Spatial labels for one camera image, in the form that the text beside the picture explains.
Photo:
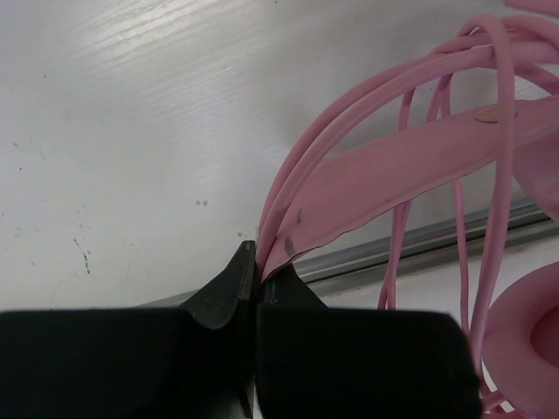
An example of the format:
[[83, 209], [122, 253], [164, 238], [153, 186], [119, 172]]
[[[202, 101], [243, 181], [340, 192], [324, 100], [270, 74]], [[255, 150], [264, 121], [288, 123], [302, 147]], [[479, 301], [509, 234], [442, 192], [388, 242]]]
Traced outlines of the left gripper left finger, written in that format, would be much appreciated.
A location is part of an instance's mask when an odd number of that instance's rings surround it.
[[181, 304], [190, 316], [185, 377], [194, 418], [252, 418], [255, 243], [241, 242], [227, 266]]

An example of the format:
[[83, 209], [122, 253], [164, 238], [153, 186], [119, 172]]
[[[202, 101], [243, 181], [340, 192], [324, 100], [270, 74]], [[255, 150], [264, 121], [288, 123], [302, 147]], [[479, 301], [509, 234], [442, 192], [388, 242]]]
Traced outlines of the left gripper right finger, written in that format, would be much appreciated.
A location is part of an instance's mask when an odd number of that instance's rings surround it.
[[292, 266], [263, 285], [256, 389], [266, 418], [479, 418], [479, 387], [447, 314], [330, 308]]

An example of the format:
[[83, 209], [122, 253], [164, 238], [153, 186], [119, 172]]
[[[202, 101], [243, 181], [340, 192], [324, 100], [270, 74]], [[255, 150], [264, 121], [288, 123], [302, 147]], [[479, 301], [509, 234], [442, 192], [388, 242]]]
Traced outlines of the pink headphones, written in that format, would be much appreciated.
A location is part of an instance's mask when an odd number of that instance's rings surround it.
[[474, 302], [460, 314], [476, 368], [496, 389], [484, 415], [558, 415], [558, 266], [495, 295], [512, 185], [558, 216], [558, 4], [513, 1], [513, 16], [477, 16], [427, 56], [363, 81], [310, 125], [282, 163], [259, 222], [262, 279], [391, 212], [380, 308], [396, 304], [411, 201], [494, 163], [496, 175]]

